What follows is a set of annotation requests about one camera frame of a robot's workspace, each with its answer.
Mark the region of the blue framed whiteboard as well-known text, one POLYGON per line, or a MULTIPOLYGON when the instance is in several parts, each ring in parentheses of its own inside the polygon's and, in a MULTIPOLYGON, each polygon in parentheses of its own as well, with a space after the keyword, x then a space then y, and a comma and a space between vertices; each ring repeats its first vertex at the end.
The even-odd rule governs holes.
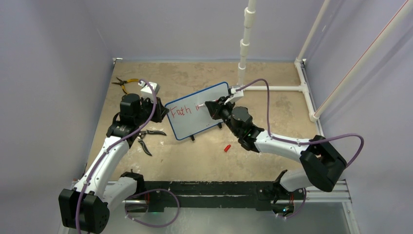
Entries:
POLYGON ((220 82, 165 104, 169 109, 168 119, 175 138, 177 140, 192 138, 195 134, 220 125, 223 121, 213 120, 207 107, 196 106, 227 96, 228 89, 227 82, 220 82))

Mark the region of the red marker cap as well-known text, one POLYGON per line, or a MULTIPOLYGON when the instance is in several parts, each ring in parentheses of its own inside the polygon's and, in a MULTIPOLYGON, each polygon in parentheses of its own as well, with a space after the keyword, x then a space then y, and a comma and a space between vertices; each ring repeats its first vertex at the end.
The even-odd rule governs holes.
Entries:
POLYGON ((230 148, 231 148, 231 145, 227 145, 227 146, 224 148, 224 152, 227 152, 230 148))

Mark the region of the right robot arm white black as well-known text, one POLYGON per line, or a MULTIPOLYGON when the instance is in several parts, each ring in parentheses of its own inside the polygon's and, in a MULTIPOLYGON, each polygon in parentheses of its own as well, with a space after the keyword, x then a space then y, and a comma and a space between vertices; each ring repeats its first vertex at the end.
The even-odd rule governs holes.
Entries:
POLYGON ((301 164, 300 169, 278 177, 273 191, 279 198, 311 186, 331 192, 347 167, 344 157, 322 136, 293 139, 270 133, 253 123, 246 107, 235 106, 225 97, 207 101, 205 106, 211 118, 222 120, 247 151, 274 154, 301 164))

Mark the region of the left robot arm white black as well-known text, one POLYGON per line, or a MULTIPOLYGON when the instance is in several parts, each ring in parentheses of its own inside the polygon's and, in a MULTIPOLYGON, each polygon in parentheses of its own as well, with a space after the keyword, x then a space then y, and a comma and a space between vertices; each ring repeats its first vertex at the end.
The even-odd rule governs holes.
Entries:
POLYGON ((143 176, 125 172, 112 186, 108 182, 122 157, 128 152, 149 121, 162 122, 168 114, 159 97, 124 95, 120 111, 113 117, 102 148, 83 177, 58 197, 62 225, 80 232, 101 233, 111 212, 127 197, 145 194, 143 176))

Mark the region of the black handled cutters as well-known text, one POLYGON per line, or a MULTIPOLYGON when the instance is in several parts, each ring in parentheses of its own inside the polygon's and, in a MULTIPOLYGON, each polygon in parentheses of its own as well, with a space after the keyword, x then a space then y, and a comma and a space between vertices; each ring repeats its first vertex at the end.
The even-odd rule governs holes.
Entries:
POLYGON ((153 145, 153 141, 154 139, 158 139, 160 137, 166 137, 167 134, 163 131, 159 131, 159 130, 143 130, 140 131, 138 133, 138 137, 136 138, 136 140, 138 141, 138 143, 140 144, 142 151, 148 155, 148 156, 152 156, 147 143, 149 143, 149 146, 153 145))

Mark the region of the yellow handled pliers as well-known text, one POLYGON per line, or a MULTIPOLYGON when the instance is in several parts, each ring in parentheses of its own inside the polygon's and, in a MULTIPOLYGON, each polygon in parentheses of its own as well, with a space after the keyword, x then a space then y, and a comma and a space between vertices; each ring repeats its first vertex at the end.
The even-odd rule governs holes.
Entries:
POLYGON ((127 91, 126 86, 125 86, 126 84, 133 83, 133 82, 138 83, 140 81, 139 79, 135 79, 135 78, 122 80, 119 77, 116 77, 116 79, 118 80, 118 82, 112 82, 112 84, 119 85, 122 88, 122 91, 125 95, 129 94, 129 92, 127 91))

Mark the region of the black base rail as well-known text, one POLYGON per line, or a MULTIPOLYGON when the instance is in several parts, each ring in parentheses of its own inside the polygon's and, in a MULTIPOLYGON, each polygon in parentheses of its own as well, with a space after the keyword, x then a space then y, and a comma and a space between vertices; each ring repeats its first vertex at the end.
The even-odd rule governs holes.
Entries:
POLYGON ((138 200, 149 212, 165 208, 236 208, 256 211, 293 212, 292 200, 303 199, 303 189, 289 192, 275 181, 145 181, 143 175, 124 172, 121 177, 137 181, 138 200))

